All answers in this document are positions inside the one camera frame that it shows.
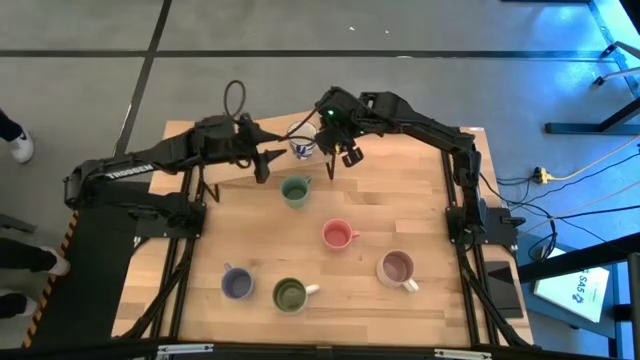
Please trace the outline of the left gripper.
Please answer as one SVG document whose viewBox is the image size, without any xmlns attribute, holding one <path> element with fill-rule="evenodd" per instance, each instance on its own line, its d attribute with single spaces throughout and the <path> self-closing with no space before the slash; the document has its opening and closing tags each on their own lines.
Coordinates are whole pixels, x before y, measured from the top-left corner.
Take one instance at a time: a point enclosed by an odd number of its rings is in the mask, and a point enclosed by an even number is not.
<svg viewBox="0 0 640 360">
<path fill-rule="evenodd" d="M 270 175 L 269 163 L 283 155 L 285 149 L 255 153 L 254 143 L 277 141 L 280 135 L 263 130 L 249 113 L 239 119 L 230 115 L 213 115 L 198 121 L 193 128 L 192 149 L 196 164 L 229 163 L 249 168 L 254 163 L 257 183 L 265 183 Z"/>
</svg>

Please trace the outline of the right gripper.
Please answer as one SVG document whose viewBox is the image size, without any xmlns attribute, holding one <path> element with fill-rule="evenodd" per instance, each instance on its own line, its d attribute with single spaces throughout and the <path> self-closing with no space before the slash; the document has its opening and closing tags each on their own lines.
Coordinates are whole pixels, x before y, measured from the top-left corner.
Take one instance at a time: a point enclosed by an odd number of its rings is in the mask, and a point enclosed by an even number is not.
<svg viewBox="0 0 640 360">
<path fill-rule="evenodd" d="M 324 154 L 337 154 L 343 143 L 354 144 L 354 139 L 366 134 L 360 116 L 366 114 L 365 103 L 341 87 L 330 87 L 315 103 L 320 116 L 320 129 L 315 143 Z M 350 168 L 364 159 L 359 147 L 344 147 L 342 162 Z"/>
</svg>

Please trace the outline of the sage green mug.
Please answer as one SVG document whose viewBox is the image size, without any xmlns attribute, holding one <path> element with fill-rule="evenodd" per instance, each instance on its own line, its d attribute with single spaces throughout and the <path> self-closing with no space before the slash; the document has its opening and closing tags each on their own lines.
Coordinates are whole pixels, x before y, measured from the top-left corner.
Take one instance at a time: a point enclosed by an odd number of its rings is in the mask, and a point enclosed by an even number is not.
<svg viewBox="0 0 640 360">
<path fill-rule="evenodd" d="M 280 184 L 280 194 L 285 203 L 294 209 L 302 208 L 307 202 L 312 178 L 310 176 L 290 176 Z"/>
</svg>

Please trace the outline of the pink mug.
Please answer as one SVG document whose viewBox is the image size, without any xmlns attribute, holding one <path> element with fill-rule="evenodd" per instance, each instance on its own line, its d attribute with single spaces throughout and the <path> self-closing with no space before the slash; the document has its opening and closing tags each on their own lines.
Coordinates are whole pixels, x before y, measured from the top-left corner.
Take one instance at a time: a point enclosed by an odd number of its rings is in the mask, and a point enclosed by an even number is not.
<svg viewBox="0 0 640 360">
<path fill-rule="evenodd" d="M 342 250 L 360 236 L 360 233 L 344 219 L 334 218 L 328 220 L 322 228 L 322 239 L 331 249 Z"/>
</svg>

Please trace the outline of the mauve speckled mug white handle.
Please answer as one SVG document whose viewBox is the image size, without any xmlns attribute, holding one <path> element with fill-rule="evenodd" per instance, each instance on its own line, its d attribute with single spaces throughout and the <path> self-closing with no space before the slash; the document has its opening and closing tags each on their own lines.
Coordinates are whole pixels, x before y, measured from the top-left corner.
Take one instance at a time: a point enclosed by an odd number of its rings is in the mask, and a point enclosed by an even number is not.
<svg viewBox="0 0 640 360">
<path fill-rule="evenodd" d="M 376 265 L 376 276 L 385 286 L 390 288 L 404 287 L 410 293 L 419 291 L 413 279 L 415 265 L 410 255 L 401 250 L 386 253 Z"/>
</svg>

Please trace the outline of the raised wooden shelf black legs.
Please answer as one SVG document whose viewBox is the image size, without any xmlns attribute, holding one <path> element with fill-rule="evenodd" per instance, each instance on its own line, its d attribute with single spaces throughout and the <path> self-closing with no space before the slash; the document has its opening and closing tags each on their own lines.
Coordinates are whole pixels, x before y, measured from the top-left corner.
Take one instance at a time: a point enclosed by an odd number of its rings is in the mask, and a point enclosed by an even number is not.
<svg viewBox="0 0 640 360">
<path fill-rule="evenodd" d="M 265 118 L 256 120 L 256 123 L 262 130 L 283 135 L 288 132 L 289 126 L 298 121 L 302 121 L 309 111 L 293 113 L 288 115 L 282 115 L 272 118 Z M 325 156 L 318 148 L 313 150 L 313 153 L 309 159 L 301 160 L 295 157 L 292 153 L 289 143 L 285 142 L 269 142 L 263 143 L 258 146 L 260 152 L 264 150 L 279 150 L 285 149 L 286 153 L 279 156 L 275 160 L 269 163 L 270 176 L 273 178 L 276 172 L 301 168 L 303 166 L 310 166 L 316 164 L 325 164 L 330 160 L 329 156 Z M 215 183 L 221 185 L 223 182 L 241 179 L 248 177 L 250 180 L 255 180 L 254 169 L 240 169 L 235 164 L 216 164 L 207 165 L 204 169 L 205 181 L 209 185 Z"/>
</svg>

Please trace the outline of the white mug blue pattern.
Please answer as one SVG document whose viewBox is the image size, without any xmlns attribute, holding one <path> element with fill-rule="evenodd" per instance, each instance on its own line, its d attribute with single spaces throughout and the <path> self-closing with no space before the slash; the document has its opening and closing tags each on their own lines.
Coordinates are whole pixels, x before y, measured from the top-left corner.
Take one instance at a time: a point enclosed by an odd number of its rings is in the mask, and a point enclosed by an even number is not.
<svg viewBox="0 0 640 360">
<path fill-rule="evenodd" d="M 317 128 L 310 122 L 306 122 L 291 134 L 288 143 L 293 154 L 298 159 L 309 159 L 316 148 L 315 136 Z"/>
</svg>

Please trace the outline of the purple mug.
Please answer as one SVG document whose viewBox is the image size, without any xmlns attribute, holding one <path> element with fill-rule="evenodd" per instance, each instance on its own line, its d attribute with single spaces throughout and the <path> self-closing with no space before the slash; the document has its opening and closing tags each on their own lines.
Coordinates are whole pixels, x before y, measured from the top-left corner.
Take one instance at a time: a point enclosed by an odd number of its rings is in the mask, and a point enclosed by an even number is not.
<svg viewBox="0 0 640 360">
<path fill-rule="evenodd" d="M 225 273 L 221 279 L 221 290 L 232 300 L 242 300 L 251 296 L 254 290 L 254 277 L 244 268 L 224 264 Z"/>
</svg>

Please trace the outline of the white mug olive green inside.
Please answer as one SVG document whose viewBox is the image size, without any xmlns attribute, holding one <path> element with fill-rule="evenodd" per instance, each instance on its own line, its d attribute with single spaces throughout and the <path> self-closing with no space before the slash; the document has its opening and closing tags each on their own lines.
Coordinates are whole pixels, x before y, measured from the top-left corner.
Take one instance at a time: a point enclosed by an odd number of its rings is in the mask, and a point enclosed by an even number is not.
<svg viewBox="0 0 640 360">
<path fill-rule="evenodd" d="M 320 286 L 317 284 L 304 285 L 300 280 L 288 277 L 275 284 L 272 300 L 279 311 L 295 314 L 306 307 L 309 297 L 319 289 Z"/>
</svg>

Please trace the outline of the black tablet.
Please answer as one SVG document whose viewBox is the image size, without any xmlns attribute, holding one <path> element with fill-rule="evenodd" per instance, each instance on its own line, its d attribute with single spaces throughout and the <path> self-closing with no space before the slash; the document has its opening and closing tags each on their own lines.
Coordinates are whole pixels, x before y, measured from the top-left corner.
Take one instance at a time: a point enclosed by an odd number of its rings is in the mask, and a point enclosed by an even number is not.
<svg viewBox="0 0 640 360">
<path fill-rule="evenodd" d="M 504 318 L 523 318 L 510 263 L 507 261 L 488 261 L 485 263 L 489 292 L 493 304 Z"/>
</svg>

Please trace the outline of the black metal stand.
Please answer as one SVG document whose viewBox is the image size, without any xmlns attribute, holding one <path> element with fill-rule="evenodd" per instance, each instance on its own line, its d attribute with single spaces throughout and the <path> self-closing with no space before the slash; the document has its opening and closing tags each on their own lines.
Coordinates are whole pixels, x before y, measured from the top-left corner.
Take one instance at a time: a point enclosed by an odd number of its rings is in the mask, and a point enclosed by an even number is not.
<svg viewBox="0 0 640 360">
<path fill-rule="evenodd" d="M 596 0 L 584 0 L 588 5 L 589 10 L 592 13 L 596 24 L 600 27 L 600 32 L 607 44 L 602 50 L 604 51 L 609 45 L 616 41 L 622 41 L 628 45 L 631 45 L 628 41 L 618 40 L 611 32 L 611 23 L 608 23 L 602 16 L 602 13 L 597 7 Z M 618 66 L 618 71 L 635 68 L 640 66 L 640 60 L 634 58 L 622 49 L 616 49 L 611 55 L 606 58 L 600 58 L 598 60 L 606 60 L 613 58 L 614 63 Z M 623 79 L 629 90 L 631 91 L 634 99 L 614 112 L 612 115 L 604 119 L 599 123 L 562 123 L 562 122 L 549 122 L 544 125 L 544 131 L 548 134 L 560 134 L 560 135 L 613 135 L 613 136 L 634 136 L 640 137 L 640 74 L 619 77 Z"/>
</svg>

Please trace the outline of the person's leg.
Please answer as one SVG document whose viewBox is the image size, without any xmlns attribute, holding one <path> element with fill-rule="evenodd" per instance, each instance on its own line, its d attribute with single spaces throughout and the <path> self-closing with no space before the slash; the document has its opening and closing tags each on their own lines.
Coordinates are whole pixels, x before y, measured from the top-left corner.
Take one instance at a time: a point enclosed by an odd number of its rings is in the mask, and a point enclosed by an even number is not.
<svg viewBox="0 0 640 360">
<path fill-rule="evenodd" d="M 29 300 L 14 291 L 0 291 L 0 319 L 7 319 L 25 314 Z"/>
<path fill-rule="evenodd" d="M 23 135 L 23 128 L 0 108 L 0 138 L 12 142 Z"/>
<path fill-rule="evenodd" d="M 45 272 L 56 263 L 57 258 L 50 251 L 0 237 L 0 269 Z"/>
</svg>

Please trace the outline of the grey metal bar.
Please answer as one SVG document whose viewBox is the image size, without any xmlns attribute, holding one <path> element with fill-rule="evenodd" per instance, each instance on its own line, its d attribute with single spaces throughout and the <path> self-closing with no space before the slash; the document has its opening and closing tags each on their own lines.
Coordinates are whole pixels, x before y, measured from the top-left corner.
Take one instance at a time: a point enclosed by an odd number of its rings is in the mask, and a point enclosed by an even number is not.
<svg viewBox="0 0 640 360">
<path fill-rule="evenodd" d="M 37 227 L 33 224 L 2 213 L 0 213 L 0 228 L 17 230 L 29 234 L 34 233 L 37 229 Z"/>
</svg>

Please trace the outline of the white printed sign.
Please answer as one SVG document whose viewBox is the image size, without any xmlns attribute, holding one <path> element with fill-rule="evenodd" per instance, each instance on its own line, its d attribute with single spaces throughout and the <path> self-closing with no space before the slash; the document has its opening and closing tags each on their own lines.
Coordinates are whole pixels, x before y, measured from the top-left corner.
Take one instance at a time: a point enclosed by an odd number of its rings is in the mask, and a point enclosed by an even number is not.
<svg viewBox="0 0 640 360">
<path fill-rule="evenodd" d="M 593 323 L 599 323 L 610 271 L 595 267 L 535 282 L 533 294 Z"/>
</svg>

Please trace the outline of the grey metal stand leg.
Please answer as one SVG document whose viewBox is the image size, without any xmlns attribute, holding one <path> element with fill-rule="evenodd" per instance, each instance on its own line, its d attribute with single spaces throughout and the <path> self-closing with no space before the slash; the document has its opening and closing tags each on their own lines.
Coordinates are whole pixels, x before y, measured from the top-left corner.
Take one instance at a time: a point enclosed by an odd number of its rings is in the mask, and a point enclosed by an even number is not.
<svg viewBox="0 0 640 360">
<path fill-rule="evenodd" d="M 640 60 L 640 49 L 634 46 L 628 45 L 622 41 L 616 41 L 613 44 L 609 45 L 604 51 L 601 52 L 600 58 L 606 58 L 607 56 L 611 55 L 616 49 L 622 49 L 624 52 L 627 52 L 630 55 L 632 55 L 634 58 Z M 640 66 L 598 76 L 594 80 L 594 84 L 601 86 L 609 79 L 631 76 L 636 74 L 640 74 Z"/>
</svg>

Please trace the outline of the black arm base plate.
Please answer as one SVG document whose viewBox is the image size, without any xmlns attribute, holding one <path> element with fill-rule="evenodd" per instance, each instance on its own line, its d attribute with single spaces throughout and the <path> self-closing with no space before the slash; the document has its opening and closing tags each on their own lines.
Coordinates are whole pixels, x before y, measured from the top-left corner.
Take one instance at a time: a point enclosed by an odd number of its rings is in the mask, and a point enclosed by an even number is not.
<svg viewBox="0 0 640 360">
<path fill-rule="evenodd" d="M 512 216 L 507 208 L 501 207 L 487 207 L 480 212 L 450 207 L 445 214 L 450 240 L 464 245 L 515 245 L 517 228 L 526 222 L 525 218 Z"/>
<path fill-rule="evenodd" d="M 136 235 L 142 238 L 199 238 L 202 234 L 207 205 L 189 203 L 189 214 L 182 222 L 170 223 L 160 215 L 138 219 Z"/>
</svg>

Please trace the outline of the black table frame rail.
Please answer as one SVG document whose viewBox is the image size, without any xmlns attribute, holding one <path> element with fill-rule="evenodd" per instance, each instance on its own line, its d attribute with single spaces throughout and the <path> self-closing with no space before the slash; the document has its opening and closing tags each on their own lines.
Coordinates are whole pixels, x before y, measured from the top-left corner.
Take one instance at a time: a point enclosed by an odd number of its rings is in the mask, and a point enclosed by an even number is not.
<svg viewBox="0 0 640 360">
<path fill-rule="evenodd" d="M 162 272 L 162 277 L 161 277 L 161 282 L 160 282 L 160 290 L 163 290 L 168 281 L 169 278 L 171 277 L 171 274 L 173 272 L 174 269 L 174 265 L 175 265 L 175 258 L 176 258 L 176 253 L 177 253 L 177 247 L 179 244 L 180 240 L 177 238 L 171 238 L 169 240 L 168 243 L 168 248 L 167 248 L 167 253 L 166 253 L 166 257 L 165 257 L 165 262 L 164 262 L 164 267 L 163 267 L 163 272 Z M 158 306 L 158 311 L 155 314 L 155 316 L 152 319 L 151 322 L 151 327 L 150 327 L 150 332 L 149 332 L 149 337 L 150 338 L 157 338 L 160 333 L 161 333 L 161 327 L 162 327 L 162 318 L 164 315 L 164 309 L 165 309 L 165 300 L 162 300 L 160 302 L 160 305 Z"/>
<path fill-rule="evenodd" d="M 441 159 L 444 171 L 444 180 L 447 191 L 448 206 L 445 209 L 447 228 L 449 239 L 454 246 L 456 252 L 456 260 L 459 270 L 459 278 L 462 290 L 462 299 L 464 306 L 464 314 L 466 319 L 466 328 L 469 336 L 470 346 L 474 346 L 480 342 L 479 327 L 477 324 L 475 304 L 472 295 L 471 286 L 466 279 L 467 275 L 467 249 L 460 239 L 460 230 L 457 225 L 455 208 L 457 207 L 457 196 L 453 181 L 452 165 L 450 156 L 445 152 L 441 152 Z"/>
<path fill-rule="evenodd" d="M 489 340 L 489 343 L 492 345 L 499 345 L 500 344 L 499 331 L 489 308 L 489 305 L 491 304 L 490 292 L 489 292 L 488 281 L 487 281 L 487 272 L 486 272 L 485 263 L 484 263 L 484 254 L 483 254 L 481 245 L 475 245 L 473 247 L 473 255 L 474 255 L 474 263 L 476 267 L 477 277 L 484 295 L 482 304 L 485 312 L 485 321 L 486 321 L 486 327 L 487 327 L 488 340 Z"/>
<path fill-rule="evenodd" d="M 169 326 L 169 335 L 172 337 L 177 337 L 179 334 L 195 243 L 195 238 L 187 239 L 183 252 L 182 262 L 184 265 L 182 266 L 181 277 L 178 282 L 172 318 Z"/>
</svg>

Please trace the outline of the black diagonal frame strut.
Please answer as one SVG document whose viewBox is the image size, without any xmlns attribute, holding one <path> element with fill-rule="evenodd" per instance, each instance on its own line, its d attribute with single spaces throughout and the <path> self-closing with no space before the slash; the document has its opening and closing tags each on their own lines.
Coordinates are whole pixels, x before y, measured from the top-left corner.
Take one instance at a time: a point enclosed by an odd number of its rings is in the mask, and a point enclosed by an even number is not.
<svg viewBox="0 0 640 360">
<path fill-rule="evenodd" d="M 458 257 L 459 267 L 462 271 L 462 277 L 468 282 L 476 296 L 482 303 L 484 299 L 483 291 L 480 286 L 479 280 L 476 277 L 475 273 L 472 271 L 470 267 L 470 263 L 465 255 L 461 255 Z M 505 340 L 507 341 L 509 346 L 517 346 L 517 347 L 530 347 L 530 344 L 527 343 L 523 338 L 521 338 L 518 333 L 514 330 L 514 328 L 506 321 L 506 319 L 499 313 L 498 309 L 492 302 L 490 297 L 491 304 L 489 305 L 490 312 L 496 322 L 496 326 L 500 333 L 503 335 Z"/>
<path fill-rule="evenodd" d="M 160 282 L 161 282 L 161 277 L 162 277 L 162 272 L 164 267 L 164 263 L 163 263 L 159 283 L 156 287 L 153 287 L 153 290 L 155 291 L 153 297 L 148 303 L 144 303 L 142 307 L 142 312 L 135 319 L 131 327 L 126 331 L 123 331 L 121 334 L 118 334 L 118 337 L 123 339 L 156 339 L 156 338 L 150 338 L 149 332 L 150 332 L 152 319 L 157 313 L 158 306 L 160 305 L 160 302 L 162 300 L 165 300 L 165 309 L 164 309 L 164 315 L 162 318 L 161 333 L 157 338 L 160 338 L 162 335 L 167 335 L 168 337 L 172 337 L 169 335 L 169 326 L 172 318 L 172 312 L 173 312 L 173 307 L 175 302 L 176 291 L 178 288 L 178 282 L 181 277 L 182 266 L 184 265 L 184 263 L 182 262 L 182 259 L 183 259 L 183 252 L 185 249 L 185 245 L 186 245 L 186 241 L 184 243 L 184 247 L 181 252 L 180 258 L 177 258 L 177 254 L 178 254 L 178 247 L 177 247 L 174 269 L 166 287 L 163 290 L 160 290 Z"/>
</svg>

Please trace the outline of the black end frame rail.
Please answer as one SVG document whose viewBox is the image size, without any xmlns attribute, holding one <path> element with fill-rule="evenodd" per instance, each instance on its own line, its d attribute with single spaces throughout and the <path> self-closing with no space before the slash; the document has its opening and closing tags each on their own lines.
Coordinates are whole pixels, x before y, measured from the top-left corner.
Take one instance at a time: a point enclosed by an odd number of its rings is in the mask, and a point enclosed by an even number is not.
<svg viewBox="0 0 640 360">
<path fill-rule="evenodd" d="M 159 345 L 212 343 L 212 352 L 176 355 L 172 360 L 448 360 L 435 358 L 430 347 L 376 347 L 331 345 L 267 345 L 225 342 L 182 342 L 174 338 L 123 339 L 87 345 L 0 350 L 0 360 L 154 360 Z M 493 360 L 624 360 L 536 347 L 475 345 L 460 349 L 492 354 Z"/>
</svg>

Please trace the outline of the silver rail bracket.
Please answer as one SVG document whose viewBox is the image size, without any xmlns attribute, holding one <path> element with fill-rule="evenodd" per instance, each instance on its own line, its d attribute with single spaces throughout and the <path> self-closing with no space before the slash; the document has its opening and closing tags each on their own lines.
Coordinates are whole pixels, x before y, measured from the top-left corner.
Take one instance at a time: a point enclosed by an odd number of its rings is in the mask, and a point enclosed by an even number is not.
<svg viewBox="0 0 640 360">
<path fill-rule="evenodd" d="M 176 355 L 212 352 L 212 343 L 188 343 L 159 345 L 154 360 L 172 360 Z"/>
<path fill-rule="evenodd" d="M 460 349 L 436 348 L 434 350 L 434 357 L 448 360 L 493 360 L 491 353 Z"/>
</svg>

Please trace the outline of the black frame beam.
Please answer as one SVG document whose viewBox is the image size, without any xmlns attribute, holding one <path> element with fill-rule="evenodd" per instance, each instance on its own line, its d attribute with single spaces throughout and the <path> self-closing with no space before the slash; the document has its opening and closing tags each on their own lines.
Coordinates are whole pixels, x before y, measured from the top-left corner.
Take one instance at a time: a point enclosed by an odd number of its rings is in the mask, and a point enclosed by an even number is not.
<svg viewBox="0 0 640 360">
<path fill-rule="evenodd" d="M 579 270 L 623 262 L 632 253 L 640 253 L 640 232 L 551 257 L 540 263 L 518 267 L 522 283 L 575 273 Z"/>
</svg>

